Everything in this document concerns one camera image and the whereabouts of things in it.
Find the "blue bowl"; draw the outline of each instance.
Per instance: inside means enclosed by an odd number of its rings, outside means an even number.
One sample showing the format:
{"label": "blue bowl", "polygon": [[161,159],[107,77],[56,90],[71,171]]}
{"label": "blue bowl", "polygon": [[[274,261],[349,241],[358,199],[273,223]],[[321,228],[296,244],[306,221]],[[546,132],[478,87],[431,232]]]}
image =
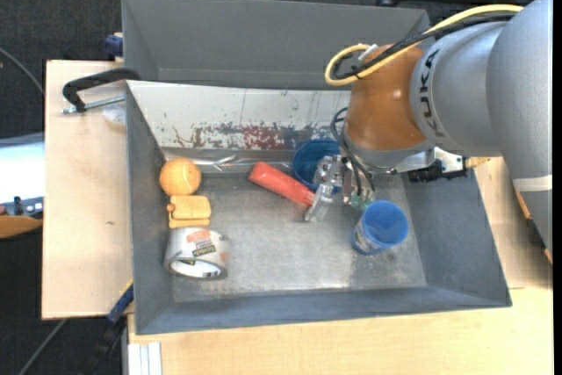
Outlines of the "blue bowl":
{"label": "blue bowl", "polygon": [[292,170],[295,177],[310,189],[316,191],[318,184],[313,183],[318,161],[324,156],[340,154],[340,145],[334,140],[312,140],[305,142],[292,158]]}

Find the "cable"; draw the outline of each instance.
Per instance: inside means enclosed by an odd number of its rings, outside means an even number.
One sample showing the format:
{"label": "cable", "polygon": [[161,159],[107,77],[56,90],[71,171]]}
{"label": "cable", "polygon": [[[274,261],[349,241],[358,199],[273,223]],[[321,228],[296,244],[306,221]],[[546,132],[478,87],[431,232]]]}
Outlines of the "cable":
{"label": "cable", "polygon": [[[332,78],[337,79],[337,80],[343,80],[343,79],[346,79],[348,77],[355,77],[356,79],[358,79],[357,74],[359,74],[360,72],[374,66],[375,64],[378,64],[379,62],[385,60],[386,58],[390,57],[391,55],[398,53],[403,48],[411,47],[411,45],[418,44],[418,43],[420,43],[423,40],[426,40],[428,38],[440,39],[444,35],[450,34],[452,32],[457,32],[458,30],[461,30],[461,29],[467,27],[468,25],[484,24],[486,22],[496,21],[496,20],[498,20],[498,18],[501,18],[503,20],[507,20],[507,19],[512,18],[514,15],[515,14],[513,12],[499,12],[498,11],[498,12],[486,13],[486,14],[483,14],[483,15],[478,15],[478,16],[473,16],[473,17],[467,18],[467,19],[463,19],[459,22],[455,22],[453,24],[444,26],[442,28],[436,28],[435,30],[433,30],[431,32],[430,31],[419,32],[417,34],[413,34],[411,36],[408,36],[407,38],[403,39],[402,41],[399,41],[396,44],[388,47],[384,52],[377,55],[372,60],[366,62],[365,64],[363,64],[363,65],[361,65],[357,68],[353,68],[353,70],[351,70],[350,72],[346,72],[346,73],[341,74],[341,75],[335,74],[334,72],[336,72],[337,67],[339,66],[339,64],[336,63],[334,65],[334,68],[333,68],[333,73],[330,76]],[[347,55],[347,56],[344,56],[343,59],[350,58],[350,57],[351,57],[351,55]]]}
{"label": "cable", "polygon": [[332,118],[332,121],[330,122],[330,130],[332,132],[332,134],[334,135],[335,140],[338,142],[338,144],[340,144],[340,146],[342,146],[342,148],[345,150],[345,153],[349,159],[349,163],[351,164],[351,168],[353,169],[353,174],[355,176],[356,179],[356,185],[357,185],[357,193],[359,195],[361,195],[361,189],[362,189],[362,185],[361,185],[361,179],[359,176],[359,170],[363,173],[363,175],[365,176],[365,178],[367,179],[367,181],[369,182],[369,186],[371,187],[371,190],[374,192],[376,190],[375,188],[375,184],[374,181],[371,177],[371,174],[369,173],[369,171],[365,168],[365,166],[363,166],[362,163],[360,163],[356,156],[353,154],[353,152],[351,151],[351,149],[349,148],[347,142],[345,142],[345,139],[337,132],[337,128],[335,127],[335,124],[337,122],[342,122],[343,119],[340,118],[341,114],[343,112],[347,111],[347,107],[346,108],[342,108],[340,111],[338,111],[334,117]]}
{"label": "cable", "polygon": [[45,341],[43,341],[43,343],[35,350],[35,353],[32,354],[32,357],[29,358],[24,368],[21,371],[19,371],[18,375],[25,375],[27,370],[32,366],[32,364],[35,362],[37,357],[40,355],[41,351],[43,351],[43,349],[45,349],[47,344],[51,342],[51,340],[56,336],[56,334],[59,331],[61,331],[61,328],[64,326],[65,323],[67,323],[67,320],[68,319],[63,319],[62,321],[60,321],[56,326],[56,328],[53,331],[51,331],[51,333],[49,333],[49,336],[47,336]]}
{"label": "cable", "polygon": [[43,90],[41,84],[37,81],[37,79],[33,76],[33,74],[29,70],[27,70],[27,68],[22,63],[16,60],[16,58],[13,55],[8,53],[6,50],[4,50],[1,47],[0,47],[0,54],[4,55],[8,60],[13,62],[19,68],[19,70],[21,70],[27,76],[27,78],[29,78],[33,82],[33,84],[40,91],[41,95],[45,96],[45,91]]}
{"label": "cable", "polygon": [[[445,19],[444,21],[438,23],[437,25],[434,25],[433,27],[429,28],[426,32],[422,33],[422,35],[425,35],[429,32],[433,32],[434,30],[444,28],[448,25],[452,25],[452,24],[455,24],[457,22],[461,22],[461,21],[463,21],[467,18],[473,17],[473,16],[478,16],[478,15],[482,16],[482,15],[485,15],[487,13],[496,12],[496,11],[517,13],[520,10],[522,10],[522,6],[510,5],[510,4],[493,4],[493,5],[478,6],[478,7],[475,7],[475,8],[471,8],[470,10],[462,11],[460,13],[457,13],[457,14],[451,16],[448,19]],[[372,73],[376,72],[377,70],[379,70],[380,68],[382,68],[383,66],[388,64],[390,61],[395,60],[400,55],[404,54],[407,50],[409,50],[411,47],[413,47],[415,45],[416,45],[416,43],[402,48],[401,50],[395,52],[394,54],[389,55],[384,60],[379,61],[379,62],[371,65],[369,68],[367,68],[367,69],[365,69],[361,72],[358,72],[357,74],[354,74],[354,76],[349,76],[349,77],[344,78],[342,80],[334,79],[332,77],[332,74],[335,71],[335,68],[337,68],[337,66],[339,64],[341,64],[341,60],[343,58],[346,58],[346,57],[348,57],[348,55],[351,55],[355,52],[364,51],[368,48],[368,46],[363,45],[363,44],[357,44],[355,46],[347,47],[347,48],[343,49],[341,52],[339,52],[336,56],[334,56],[334,58],[332,58],[330,60],[330,62],[328,63],[328,65],[326,67],[326,70],[324,72],[324,80],[326,81],[327,84],[329,84],[331,86],[343,86],[343,85],[348,84],[348,83],[353,83],[355,80],[357,80],[359,78],[364,78],[364,77],[369,76]]]}

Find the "gray arm cylinder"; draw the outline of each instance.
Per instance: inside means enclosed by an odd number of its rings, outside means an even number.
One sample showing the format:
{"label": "gray arm cylinder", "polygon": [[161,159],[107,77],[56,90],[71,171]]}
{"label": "gray arm cylinder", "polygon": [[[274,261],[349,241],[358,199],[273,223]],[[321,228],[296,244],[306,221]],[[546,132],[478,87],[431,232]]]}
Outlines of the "gray arm cylinder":
{"label": "gray arm cylinder", "polygon": [[416,124],[436,146],[503,155],[552,252],[553,0],[437,41],[413,74]]}

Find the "orange ball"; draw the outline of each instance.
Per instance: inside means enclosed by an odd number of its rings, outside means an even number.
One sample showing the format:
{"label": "orange ball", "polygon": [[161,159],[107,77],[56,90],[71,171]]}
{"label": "orange ball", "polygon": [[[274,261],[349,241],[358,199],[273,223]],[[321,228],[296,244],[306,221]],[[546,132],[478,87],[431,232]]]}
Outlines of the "orange ball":
{"label": "orange ball", "polygon": [[189,158],[175,158],[160,170],[160,186],[169,196],[188,196],[201,184],[201,171]]}

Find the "yellow cable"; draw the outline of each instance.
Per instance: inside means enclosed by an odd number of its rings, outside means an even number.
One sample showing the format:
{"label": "yellow cable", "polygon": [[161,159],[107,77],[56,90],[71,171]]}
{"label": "yellow cable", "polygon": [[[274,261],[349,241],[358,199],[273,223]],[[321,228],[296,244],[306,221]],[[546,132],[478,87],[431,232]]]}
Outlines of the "yellow cable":
{"label": "yellow cable", "polygon": [[[439,24],[434,25],[433,27],[426,30],[423,34],[428,33],[428,32],[433,32],[434,30],[437,30],[439,28],[443,28],[447,25],[455,24],[456,22],[460,22],[460,21],[462,21],[466,18],[469,18],[471,16],[476,16],[476,15],[483,14],[483,13],[496,12],[496,11],[518,12],[520,10],[522,10],[522,6],[510,5],[510,4],[492,4],[492,5],[477,6],[475,8],[471,8],[470,10],[466,10],[466,11],[462,11],[460,13],[457,13],[457,14],[451,16],[450,18],[447,18],[447,19],[441,21]],[[388,56],[387,58],[385,58],[383,61],[379,61],[377,64],[374,64],[373,66],[357,73],[356,76],[350,76],[350,77],[344,78],[342,80],[335,80],[334,78],[331,77],[332,69],[333,69],[334,65],[339,60],[341,60],[341,58],[346,56],[347,54],[352,54],[352,53],[360,51],[360,50],[364,51],[369,46],[366,46],[364,44],[356,44],[355,46],[347,47],[347,48],[343,49],[340,53],[338,53],[336,56],[334,56],[334,58],[332,58],[330,60],[330,63],[328,64],[328,66],[326,67],[326,71],[324,72],[324,80],[326,81],[327,84],[329,84],[331,86],[343,86],[344,84],[353,83],[359,78],[364,78],[366,76],[371,75],[372,73],[376,72],[377,70],[379,70],[380,68],[382,68],[383,66],[388,64],[390,61],[398,58],[400,55],[404,54],[410,48],[412,48],[414,46],[417,46],[418,44],[419,43],[415,43],[415,44],[412,44],[411,46],[404,47],[403,49],[396,52],[396,54],[392,54],[392,55]]]}

